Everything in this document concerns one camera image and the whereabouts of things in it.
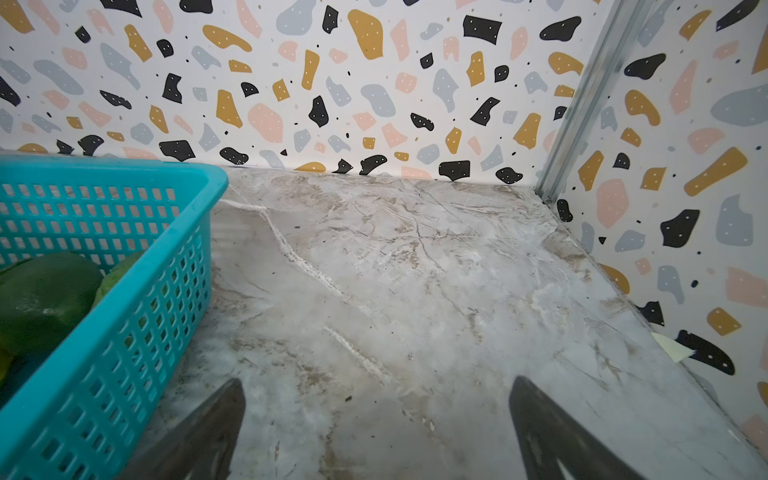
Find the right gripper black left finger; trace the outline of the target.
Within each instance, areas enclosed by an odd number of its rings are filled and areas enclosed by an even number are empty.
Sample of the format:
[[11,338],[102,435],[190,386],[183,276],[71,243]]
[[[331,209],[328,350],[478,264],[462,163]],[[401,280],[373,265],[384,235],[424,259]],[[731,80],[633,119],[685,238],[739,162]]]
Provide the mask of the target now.
[[227,380],[120,472],[121,479],[226,479],[244,419],[242,383]]

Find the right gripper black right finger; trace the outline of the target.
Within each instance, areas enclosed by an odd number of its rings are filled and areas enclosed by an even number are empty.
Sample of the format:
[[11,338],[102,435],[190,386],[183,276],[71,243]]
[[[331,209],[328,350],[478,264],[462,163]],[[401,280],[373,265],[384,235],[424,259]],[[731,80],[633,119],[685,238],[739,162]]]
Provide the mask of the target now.
[[529,378],[515,378],[509,409],[529,479],[641,477]]

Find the teal plastic basket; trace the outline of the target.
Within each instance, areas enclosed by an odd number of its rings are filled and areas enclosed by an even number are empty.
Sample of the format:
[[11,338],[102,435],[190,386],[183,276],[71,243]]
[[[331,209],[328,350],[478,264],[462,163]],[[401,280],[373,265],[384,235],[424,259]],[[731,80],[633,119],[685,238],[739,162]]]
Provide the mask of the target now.
[[212,299],[223,169],[159,160],[1,158],[1,263],[70,251],[138,262],[47,358],[10,382],[5,479],[111,479],[130,459]]

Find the green avocado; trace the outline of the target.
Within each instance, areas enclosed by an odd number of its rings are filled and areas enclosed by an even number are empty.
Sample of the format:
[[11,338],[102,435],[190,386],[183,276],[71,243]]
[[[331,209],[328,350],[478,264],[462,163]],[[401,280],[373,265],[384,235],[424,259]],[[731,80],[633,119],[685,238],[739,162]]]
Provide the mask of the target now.
[[95,308],[104,299],[143,254],[143,251],[137,251],[127,256],[103,278],[100,286],[96,290],[92,308]]
[[49,352],[90,312],[102,274],[73,252],[21,260],[1,271],[1,346],[14,356]]

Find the yellow banana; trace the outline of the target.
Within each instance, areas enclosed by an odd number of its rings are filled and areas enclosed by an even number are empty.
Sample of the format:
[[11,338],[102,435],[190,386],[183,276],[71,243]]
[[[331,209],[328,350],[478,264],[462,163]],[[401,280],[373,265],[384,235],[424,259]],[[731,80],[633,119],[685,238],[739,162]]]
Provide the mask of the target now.
[[14,357],[6,350],[0,350],[0,384],[3,384],[5,378],[8,375],[10,367],[13,363]]

